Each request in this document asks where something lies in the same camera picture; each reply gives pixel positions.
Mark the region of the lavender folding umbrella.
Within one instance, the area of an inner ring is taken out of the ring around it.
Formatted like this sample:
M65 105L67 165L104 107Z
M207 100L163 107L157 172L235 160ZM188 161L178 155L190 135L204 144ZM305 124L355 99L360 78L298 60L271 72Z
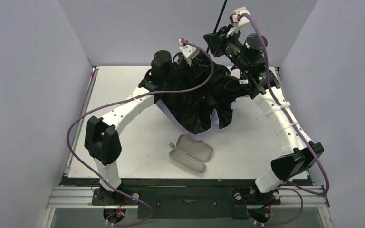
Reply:
M237 98L247 96L248 88L226 66L211 62L204 53L199 52L195 58L202 68L200 77L171 79L169 72L164 77L164 90L171 93L154 95L154 100L185 134L198 139L213 124L219 129L231 124L231 105Z

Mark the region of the pink umbrella case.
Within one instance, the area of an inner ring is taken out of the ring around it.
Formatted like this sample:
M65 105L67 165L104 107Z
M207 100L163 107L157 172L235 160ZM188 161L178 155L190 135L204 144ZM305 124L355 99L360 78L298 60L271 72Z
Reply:
M206 163L213 155L213 148L203 141L196 141L187 135L180 135L176 143L170 142L171 161L196 173L206 171Z

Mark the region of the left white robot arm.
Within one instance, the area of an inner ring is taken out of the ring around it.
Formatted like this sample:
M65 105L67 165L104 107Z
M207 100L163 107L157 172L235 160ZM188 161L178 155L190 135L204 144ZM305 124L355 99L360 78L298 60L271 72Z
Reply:
M156 102L156 95L181 94L195 91L205 85L210 77L194 83L187 89L168 89L178 77L188 77L197 56L208 57L199 48L184 46L178 53L179 61L172 62L171 54L161 50L155 53L150 69L128 99L115 102L115 109L101 117L92 116L86 125L84 147L97 165L95 174L100 178L100 187L105 191L120 193L122 184L116 160L122 146L119 136L143 110Z

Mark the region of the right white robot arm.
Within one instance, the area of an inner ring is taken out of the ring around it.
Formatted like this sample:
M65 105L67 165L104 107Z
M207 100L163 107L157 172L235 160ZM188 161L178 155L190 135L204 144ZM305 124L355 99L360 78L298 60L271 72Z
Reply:
M281 145L281 155L270 162L269 169L255 180L260 193L274 190L293 176L321 167L319 157L324 152L321 143L313 142L296 121L290 103L285 100L278 79L269 69L267 40L257 33L239 41L240 32L232 26L203 36L214 57L226 56L233 69L248 81L249 96L269 121Z

